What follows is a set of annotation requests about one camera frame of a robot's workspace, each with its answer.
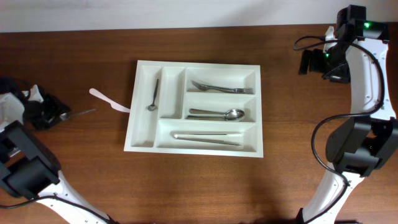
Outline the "small steel teaspoon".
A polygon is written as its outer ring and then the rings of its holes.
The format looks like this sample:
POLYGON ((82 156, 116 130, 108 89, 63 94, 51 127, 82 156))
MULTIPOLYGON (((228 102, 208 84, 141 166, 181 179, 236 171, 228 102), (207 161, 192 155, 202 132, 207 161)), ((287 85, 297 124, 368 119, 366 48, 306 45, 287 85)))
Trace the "small steel teaspoon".
POLYGON ((96 109, 93 108, 93 109, 90 109, 90 110, 84 110, 84 111, 77 112, 77 113, 63 113, 63 114, 60 115, 60 119, 62 121, 66 121, 66 120, 68 120, 68 119, 70 119, 72 117, 76 117, 76 116, 87 114, 87 113, 94 112, 94 111, 96 111, 96 109))

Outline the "pink plastic knife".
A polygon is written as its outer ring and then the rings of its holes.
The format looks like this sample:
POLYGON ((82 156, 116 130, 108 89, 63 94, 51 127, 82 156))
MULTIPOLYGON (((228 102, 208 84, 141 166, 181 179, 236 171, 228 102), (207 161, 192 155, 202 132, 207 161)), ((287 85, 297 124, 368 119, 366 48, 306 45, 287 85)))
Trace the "pink plastic knife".
POLYGON ((90 88, 89 89, 89 93, 107 103, 110 104, 110 106, 112 107, 112 109, 116 110, 116 111, 120 111, 123 113, 129 113, 131 110, 125 106, 120 105, 119 103, 111 100, 110 98, 108 98, 107 96, 105 96, 104 94, 102 94, 100 91, 98 91, 95 88, 90 88))

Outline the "steel fork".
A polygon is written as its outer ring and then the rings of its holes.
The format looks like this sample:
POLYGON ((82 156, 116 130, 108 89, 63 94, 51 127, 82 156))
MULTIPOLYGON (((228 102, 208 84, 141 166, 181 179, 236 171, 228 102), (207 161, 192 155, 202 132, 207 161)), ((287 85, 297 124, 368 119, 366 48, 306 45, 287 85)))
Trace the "steel fork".
POLYGON ((253 94, 254 90, 252 88, 225 88, 219 86, 205 85, 205 90, 216 90, 223 93, 237 93, 237 94, 253 94))
POLYGON ((216 91, 221 91, 224 93, 242 93, 241 90, 238 90, 236 88, 224 88, 224 87, 218 87, 218 86, 210 86, 210 85, 198 83, 194 80, 192 80, 192 84, 201 91, 216 90, 216 91))

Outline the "steel tablespoon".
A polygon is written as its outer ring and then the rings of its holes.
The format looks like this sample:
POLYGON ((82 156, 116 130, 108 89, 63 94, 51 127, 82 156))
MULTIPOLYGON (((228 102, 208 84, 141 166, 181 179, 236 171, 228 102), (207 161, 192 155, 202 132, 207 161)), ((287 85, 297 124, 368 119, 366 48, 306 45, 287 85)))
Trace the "steel tablespoon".
POLYGON ((187 119, 240 122, 245 119, 245 116, 195 116, 195 115, 188 115, 187 119))
POLYGON ((245 112, 240 109, 230 109, 225 112, 189 109, 189 113, 190 113, 189 115, 195 115, 195 116, 246 116, 245 112))

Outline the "small dark steel spoon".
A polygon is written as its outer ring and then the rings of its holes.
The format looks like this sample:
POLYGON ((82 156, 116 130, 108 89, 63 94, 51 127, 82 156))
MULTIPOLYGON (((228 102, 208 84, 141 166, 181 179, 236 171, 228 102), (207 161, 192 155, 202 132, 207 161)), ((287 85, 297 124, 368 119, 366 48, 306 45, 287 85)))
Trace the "small dark steel spoon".
POLYGON ((152 103, 147 107, 148 111, 155 111, 157 109, 157 105, 155 104, 155 101, 157 98, 158 87, 159 87, 159 79, 156 80, 152 103))

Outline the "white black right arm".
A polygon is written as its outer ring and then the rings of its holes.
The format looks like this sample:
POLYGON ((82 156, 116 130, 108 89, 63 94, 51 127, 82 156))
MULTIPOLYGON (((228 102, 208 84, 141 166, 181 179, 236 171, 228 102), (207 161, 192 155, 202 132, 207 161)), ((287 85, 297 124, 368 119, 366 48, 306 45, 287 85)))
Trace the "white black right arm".
POLYGON ((299 74, 351 86, 351 109, 328 137, 326 172, 296 223, 336 223, 350 193, 372 171, 384 166, 397 149, 397 117, 387 84, 388 25, 369 21, 364 6, 338 12, 336 25, 316 44, 301 47, 299 74))

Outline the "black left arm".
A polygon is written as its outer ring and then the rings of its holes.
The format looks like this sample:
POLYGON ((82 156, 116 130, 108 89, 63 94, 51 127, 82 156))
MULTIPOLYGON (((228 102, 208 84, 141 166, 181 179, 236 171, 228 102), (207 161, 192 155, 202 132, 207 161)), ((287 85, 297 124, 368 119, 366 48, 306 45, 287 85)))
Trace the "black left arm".
POLYGON ((41 86, 22 90, 22 80, 1 78, 1 188, 25 202, 40 203, 68 223, 114 223, 66 180, 56 156, 25 126, 48 130, 69 118, 71 109, 41 86))

